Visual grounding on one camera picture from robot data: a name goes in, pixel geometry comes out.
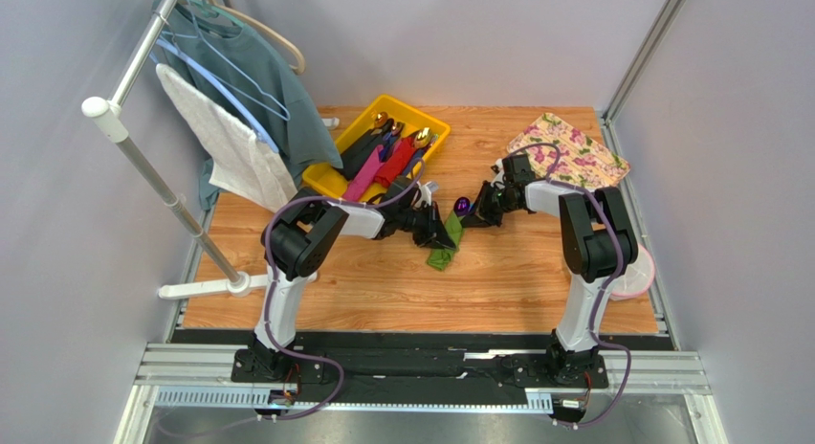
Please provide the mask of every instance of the yellow tray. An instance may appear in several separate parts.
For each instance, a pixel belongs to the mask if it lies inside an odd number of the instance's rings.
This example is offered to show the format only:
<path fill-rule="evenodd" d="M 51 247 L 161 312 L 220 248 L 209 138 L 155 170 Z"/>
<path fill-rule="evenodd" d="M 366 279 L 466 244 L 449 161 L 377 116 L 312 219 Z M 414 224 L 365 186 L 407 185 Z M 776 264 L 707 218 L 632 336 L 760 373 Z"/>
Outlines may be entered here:
<path fill-rule="evenodd" d="M 366 107 L 362 114 L 334 141 L 340 154 L 357 141 L 367 130 L 373 127 L 374 116 L 380 112 L 387 112 L 387 115 L 394 121 L 405 123 L 402 136 L 407 136 L 424 127 L 429 127 L 432 133 L 439 135 L 436 142 L 425 154 L 425 162 L 432 158 L 450 135 L 450 126 L 446 123 L 414 107 L 410 107 L 391 96 L 381 95 L 376 98 L 371 105 Z M 413 168 L 413 171 L 418 171 L 418 169 L 419 164 Z M 311 165 L 306 168 L 303 172 L 303 182 L 314 188 L 317 192 L 334 198 L 342 197 L 345 190 L 348 189 L 348 181 L 329 164 Z M 384 192 L 385 188 L 374 183 L 365 191 L 360 201 L 369 200 L 374 195 Z"/>

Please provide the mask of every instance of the white cloth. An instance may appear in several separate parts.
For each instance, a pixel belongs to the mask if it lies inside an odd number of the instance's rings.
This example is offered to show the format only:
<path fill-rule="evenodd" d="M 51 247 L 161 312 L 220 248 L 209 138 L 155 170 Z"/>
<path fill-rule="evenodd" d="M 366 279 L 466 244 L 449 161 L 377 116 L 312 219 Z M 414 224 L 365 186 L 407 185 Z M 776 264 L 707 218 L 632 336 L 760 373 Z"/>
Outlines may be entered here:
<path fill-rule="evenodd" d="M 178 112 L 207 150 L 215 165 L 209 182 L 214 186 L 277 211 L 297 193 L 280 155 L 260 142 L 254 131 L 239 121 L 165 64 L 156 74 Z"/>

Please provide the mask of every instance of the wooden floor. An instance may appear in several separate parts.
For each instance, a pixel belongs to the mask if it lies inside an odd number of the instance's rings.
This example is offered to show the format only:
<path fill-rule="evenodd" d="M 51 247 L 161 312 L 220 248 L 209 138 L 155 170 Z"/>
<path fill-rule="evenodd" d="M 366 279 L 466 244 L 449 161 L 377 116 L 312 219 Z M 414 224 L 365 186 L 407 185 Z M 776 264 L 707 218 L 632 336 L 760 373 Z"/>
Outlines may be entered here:
<path fill-rule="evenodd" d="M 481 182 L 492 179 L 490 165 L 506 154 L 506 144 L 544 112 L 553 112 L 601 140 L 591 108 L 423 107 L 447 122 L 452 133 L 429 162 L 424 181 L 436 181 L 442 216 L 460 196 L 475 199 Z M 323 117 L 350 124 L 357 107 L 324 107 Z M 334 136 L 339 136 L 340 129 Z M 238 269 L 264 274 L 260 233 L 268 211 L 238 196 L 221 194 L 209 230 Z M 560 224 L 546 214 L 513 212 L 501 228 L 466 230 L 460 251 L 445 272 L 425 261 L 430 250 L 413 245 L 408 233 L 383 241 L 341 237 L 311 283 L 297 315 L 297 328 L 320 330 L 549 332 L 561 318 L 569 281 L 562 261 Z M 208 257 L 197 280 L 223 276 Z M 249 328 L 257 323 L 263 292 L 238 299 L 196 298 L 184 327 Z M 610 302 L 601 326 L 605 333 L 654 333 L 648 296 Z"/>

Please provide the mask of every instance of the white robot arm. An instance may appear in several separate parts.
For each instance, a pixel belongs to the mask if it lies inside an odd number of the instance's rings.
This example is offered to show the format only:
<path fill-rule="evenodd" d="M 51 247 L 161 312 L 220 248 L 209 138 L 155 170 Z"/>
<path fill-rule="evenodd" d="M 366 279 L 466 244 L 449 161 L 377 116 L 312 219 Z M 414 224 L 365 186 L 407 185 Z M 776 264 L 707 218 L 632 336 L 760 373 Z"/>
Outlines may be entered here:
<path fill-rule="evenodd" d="M 497 176 L 492 182 L 483 183 L 478 198 L 462 219 L 462 226 L 500 226 L 505 212 L 517 210 L 545 212 L 560 218 L 563 256 L 572 281 L 565 312 L 553 331 L 556 341 L 547 350 L 547 356 L 550 376 L 559 383 L 570 384 L 598 363 L 593 330 L 600 325 L 609 297 L 608 292 L 601 292 L 603 278 L 612 275 L 619 260 L 612 236 L 622 252 L 622 273 L 637 258 L 637 243 L 622 194 L 617 188 L 597 189 L 590 194 L 584 189 L 538 179 L 524 154 L 507 157 L 496 163 L 494 169 Z M 604 216 L 597 213 L 590 198 L 599 202 Z M 595 230 L 594 225 L 601 217 L 610 225 Z"/>
<path fill-rule="evenodd" d="M 572 281 L 565 312 L 553 331 L 556 341 L 547 350 L 548 371 L 556 382 L 572 384 L 599 363 L 592 329 L 599 325 L 608 301 L 608 293 L 600 292 L 601 278 L 610 276 L 618 261 L 610 236 L 616 236 L 623 251 L 623 272 L 637 257 L 637 244 L 622 195 L 616 188 L 594 192 L 611 224 L 595 230 L 593 223 L 599 220 L 599 215 L 584 193 L 536 179 L 525 155 L 503 159 L 499 167 L 496 178 L 483 183 L 478 198 L 462 218 L 462 225 L 500 226 L 503 213 L 516 210 L 545 212 L 560 218 L 563 255 Z M 383 200 L 401 192 L 407 183 L 407 179 L 397 180 Z M 302 190 L 297 197 L 315 194 L 308 190 Z M 287 211 L 272 226 L 274 262 L 269 265 L 269 273 L 272 277 L 272 267 L 276 267 L 278 281 L 270 280 L 275 290 L 268 319 L 261 317 L 255 329 L 257 341 L 276 351 L 264 327 L 267 322 L 277 345 L 286 346 L 294 340 L 297 310 L 305 286 L 316 278 L 317 269 L 339 235 L 381 239 L 403 230 L 413 232 L 418 246 L 454 249 L 437 206 L 429 203 L 427 191 L 414 190 L 404 201 L 387 209 L 318 202 Z M 309 224 L 312 228 L 307 233 L 298 224 Z"/>

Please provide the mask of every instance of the floral cloth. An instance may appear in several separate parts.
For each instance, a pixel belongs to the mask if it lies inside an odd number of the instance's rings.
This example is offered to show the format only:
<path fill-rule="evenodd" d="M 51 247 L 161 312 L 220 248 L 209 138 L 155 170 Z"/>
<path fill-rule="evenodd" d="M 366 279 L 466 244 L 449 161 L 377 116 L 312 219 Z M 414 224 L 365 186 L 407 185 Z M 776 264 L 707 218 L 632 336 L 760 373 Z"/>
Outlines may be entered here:
<path fill-rule="evenodd" d="M 587 189 L 617 186 L 631 170 L 628 162 L 607 147 L 551 113 L 527 126 L 507 145 L 507 150 L 513 152 L 534 143 L 552 143 L 561 150 L 561 160 L 552 178 Z M 531 147 L 524 153 L 532 157 L 532 169 L 541 178 L 556 155 L 555 149 L 548 146 Z"/>

